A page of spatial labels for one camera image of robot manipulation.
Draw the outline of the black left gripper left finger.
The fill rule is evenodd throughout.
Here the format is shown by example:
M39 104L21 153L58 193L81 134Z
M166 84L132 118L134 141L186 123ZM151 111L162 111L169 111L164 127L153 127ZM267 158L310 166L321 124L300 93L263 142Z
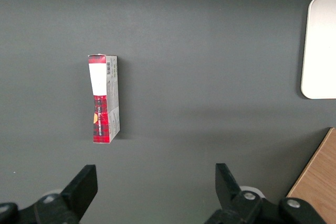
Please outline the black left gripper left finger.
M97 191L96 165L86 165L60 193L43 196L25 209L1 203L1 223L79 223Z

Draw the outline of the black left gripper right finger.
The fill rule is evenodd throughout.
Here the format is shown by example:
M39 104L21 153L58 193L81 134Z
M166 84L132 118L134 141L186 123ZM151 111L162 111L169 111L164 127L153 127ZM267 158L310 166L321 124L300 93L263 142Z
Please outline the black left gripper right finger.
M228 166L215 166L215 189L221 205L206 223L325 223L305 200L283 198L273 204L251 190L242 190Z

